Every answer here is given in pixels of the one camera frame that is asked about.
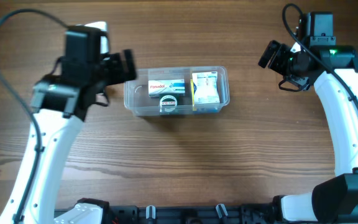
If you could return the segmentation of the white caplet medicine box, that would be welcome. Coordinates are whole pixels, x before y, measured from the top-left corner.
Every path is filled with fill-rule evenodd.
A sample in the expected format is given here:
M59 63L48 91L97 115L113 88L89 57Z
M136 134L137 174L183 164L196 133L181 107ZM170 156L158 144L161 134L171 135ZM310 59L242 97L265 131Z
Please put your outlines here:
M159 97L160 95L167 94L184 95L185 80L149 80L148 90L150 97Z

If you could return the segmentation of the green white small box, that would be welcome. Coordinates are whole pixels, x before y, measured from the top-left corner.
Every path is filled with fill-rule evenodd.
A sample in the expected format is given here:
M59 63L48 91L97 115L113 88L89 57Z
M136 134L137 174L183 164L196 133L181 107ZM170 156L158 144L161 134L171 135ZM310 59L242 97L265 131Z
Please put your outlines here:
M175 95L163 95L160 97L159 112L161 115L172 114L178 106L178 99Z

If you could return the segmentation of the blue lozenge box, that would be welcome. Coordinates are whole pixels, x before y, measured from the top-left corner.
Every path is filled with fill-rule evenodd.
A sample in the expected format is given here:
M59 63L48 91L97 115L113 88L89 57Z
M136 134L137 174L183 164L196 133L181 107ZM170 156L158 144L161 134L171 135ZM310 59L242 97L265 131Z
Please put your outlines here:
M210 103L210 104L201 104L197 105L194 103L193 98L193 80L191 80L191 98L192 98L192 108L195 113L215 113L218 111L218 104L220 103Z

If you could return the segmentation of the white Hansaplast plaster box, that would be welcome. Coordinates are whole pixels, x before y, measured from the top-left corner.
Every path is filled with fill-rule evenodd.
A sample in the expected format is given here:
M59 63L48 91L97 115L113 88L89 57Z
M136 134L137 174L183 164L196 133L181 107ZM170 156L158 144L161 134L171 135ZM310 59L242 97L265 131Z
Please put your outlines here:
M197 105L219 103L217 72L192 73L193 98Z

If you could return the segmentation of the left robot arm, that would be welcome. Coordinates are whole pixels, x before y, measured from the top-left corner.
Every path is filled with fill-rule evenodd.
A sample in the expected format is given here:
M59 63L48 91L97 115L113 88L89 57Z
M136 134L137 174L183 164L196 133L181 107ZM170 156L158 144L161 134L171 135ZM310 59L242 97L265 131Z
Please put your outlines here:
M25 154L0 223L112 223L113 212L103 200L82 198L56 216L63 168L71 146L96 95L109 85L137 77L131 50L105 54L87 84L63 75L45 75L34 86L33 121Z

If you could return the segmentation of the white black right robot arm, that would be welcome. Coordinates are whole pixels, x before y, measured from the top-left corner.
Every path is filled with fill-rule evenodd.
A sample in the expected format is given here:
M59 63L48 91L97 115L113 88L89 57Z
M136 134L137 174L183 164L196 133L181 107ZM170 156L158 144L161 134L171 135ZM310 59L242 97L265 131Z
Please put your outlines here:
M303 91L319 97L334 149L334 178L298 195L276 196L267 221L282 223L358 223L358 55L351 46L271 41L259 62Z

